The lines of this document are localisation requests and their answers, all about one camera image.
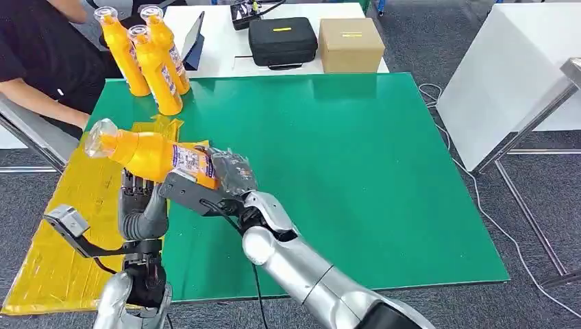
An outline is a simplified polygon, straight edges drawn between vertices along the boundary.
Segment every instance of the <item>desk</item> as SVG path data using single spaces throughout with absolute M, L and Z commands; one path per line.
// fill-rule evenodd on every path
M 508 274 L 409 74 L 203 78 L 181 141 L 244 154 L 306 240 L 372 289 L 500 282 Z M 249 99 L 248 90 L 263 90 Z M 108 82 L 89 127 L 156 113 Z M 179 301 L 256 296 L 240 237 L 171 204 L 163 263 Z M 262 293 L 284 292 L 260 273 Z
M 467 170 L 481 171 L 508 134 L 568 87 L 560 67 L 581 53 L 580 16 L 581 3 L 493 6 L 437 106 Z M 577 93 L 535 130 L 581 129 L 580 107 Z
M 205 12 L 201 34 L 206 38 L 200 59 L 200 69 L 189 71 L 189 77 L 247 77 L 252 75 L 296 75 L 323 73 L 320 51 L 312 62 L 301 68 L 285 71 L 272 71 L 267 67 L 254 64 L 248 45 L 248 29 L 235 31 L 232 26 L 230 7 L 228 5 L 195 5 L 188 7 L 168 7 L 164 21 L 174 34 L 175 46 L 184 46 L 187 33 L 194 25 L 201 12 Z M 286 17 L 306 17 L 314 33 L 319 37 L 321 19 L 359 19 L 365 15 L 359 3 L 304 3 L 298 5 L 281 5 L 264 16 L 266 19 Z M 389 70 L 382 60 L 379 73 Z
M 550 288 L 554 286 L 558 286 L 560 284 L 572 283 L 581 280 L 581 269 L 577 269 L 574 271 L 568 270 L 560 261 L 557 253 L 551 246 L 551 243 L 545 236 L 545 233 L 541 229 L 539 223 L 534 218 L 532 212 L 528 208 L 524 198 L 521 196 L 520 192 L 518 191 L 516 185 L 510 179 L 510 176 L 504 169 L 504 166 L 501 163 L 501 159 L 506 154 L 581 154 L 581 150 L 579 149 L 568 149 L 568 150 L 551 150 L 551 149 L 544 149 L 544 150 L 534 150 L 534 149 L 521 149 L 521 150 L 512 150 L 515 146 L 517 146 L 531 131 L 533 131 L 536 127 L 542 125 L 549 119 L 556 110 L 560 109 L 560 107 L 567 103 L 573 96 L 579 94 L 579 89 L 581 88 L 581 58 L 570 58 L 566 61 L 563 66 L 560 68 L 561 71 L 567 76 L 567 79 L 570 80 L 568 86 L 559 94 L 555 99 L 553 99 L 550 103 L 548 103 L 545 108 L 538 113 L 523 129 L 519 131 L 519 133 L 513 137 L 508 143 L 506 143 L 490 160 L 489 162 L 496 165 L 500 175 L 504 179 L 508 189 L 512 193 L 512 196 L 515 197 L 519 207 L 521 208 L 525 218 L 527 219 L 529 225 L 533 232 L 535 233 L 536 237 L 541 242 L 543 249 L 549 256 L 549 259 L 555 266 L 555 269 L 558 272 L 558 275 L 553 278 L 549 278 L 545 281 L 542 281 L 540 285 L 544 288 Z

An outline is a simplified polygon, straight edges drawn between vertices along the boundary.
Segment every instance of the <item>white table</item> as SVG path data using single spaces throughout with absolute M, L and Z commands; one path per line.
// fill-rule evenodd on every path
M 204 11 L 201 34 L 204 44 L 198 71 L 189 71 L 189 77 L 247 77 L 255 75 L 294 75 L 323 73 L 321 56 L 298 69 L 272 71 L 254 64 L 248 45 L 248 29 L 236 31 L 232 26 L 228 5 L 194 5 L 169 7 L 164 21 L 174 34 L 175 46 L 181 49 L 184 40 L 199 14 Z M 306 17 L 319 37 L 321 19 L 358 19 L 365 15 L 359 3 L 309 3 L 281 5 L 266 14 L 264 19 Z M 388 73 L 385 61 L 381 61 L 378 72 Z
M 581 55 L 580 17 L 581 3 L 493 6 L 437 106 L 468 170 L 567 87 L 560 67 Z M 576 93 L 535 130 L 579 129 Z

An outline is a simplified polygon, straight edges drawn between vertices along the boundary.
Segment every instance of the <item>bottle label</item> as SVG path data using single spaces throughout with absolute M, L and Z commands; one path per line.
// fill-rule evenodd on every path
M 199 157 L 198 154 L 192 150 L 173 146 L 173 166 L 180 168 L 190 173 L 196 174 L 199 172 Z
M 180 53 L 177 52 L 177 48 L 175 48 L 175 45 L 173 45 L 171 49 L 169 49 L 169 57 L 171 57 L 171 60 L 175 64 L 175 70 L 177 71 L 177 74 L 178 75 L 184 74 L 186 72 L 186 69 L 184 68 L 184 63 L 182 62 Z
M 169 92 L 172 95 L 175 95 L 175 84 L 173 83 L 173 81 L 171 81 L 171 77 L 169 76 L 169 70 L 167 69 L 167 66 L 163 66 L 162 69 L 162 76 L 164 77 L 165 83 L 169 86 Z
M 135 65 L 137 65 L 137 68 L 139 69 L 139 71 L 141 73 L 143 73 L 141 71 L 141 65 L 139 65 L 139 61 L 137 61 L 137 54 L 135 53 L 135 47 L 133 46 L 133 43 L 129 43 L 129 54 L 133 58 L 133 61 L 135 62 Z
M 214 167 L 210 163 L 210 157 L 202 152 L 192 151 L 177 145 L 173 146 L 172 165 L 174 168 L 183 169 L 194 177 L 201 173 L 207 177 L 215 178 Z

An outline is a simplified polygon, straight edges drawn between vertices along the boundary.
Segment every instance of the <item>green mat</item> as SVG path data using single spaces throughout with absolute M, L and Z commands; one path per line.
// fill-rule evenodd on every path
M 409 74 L 196 79 L 180 141 L 250 159 L 305 239 L 372 289 L 506 281 L 508 274 Z M 108 82 L 89 127 L 156 114 Z M 163 263 L 173 300 L 255 297 L 240 237 L 171 204 Z M 260 272 L 262 293 L 284 291 Z

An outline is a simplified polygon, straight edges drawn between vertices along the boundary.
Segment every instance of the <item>brown box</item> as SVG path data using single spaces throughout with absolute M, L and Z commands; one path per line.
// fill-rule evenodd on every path
M 321 59 L 325 73 L 374 73 L 385 46 L 371 19 L 321 19 Z

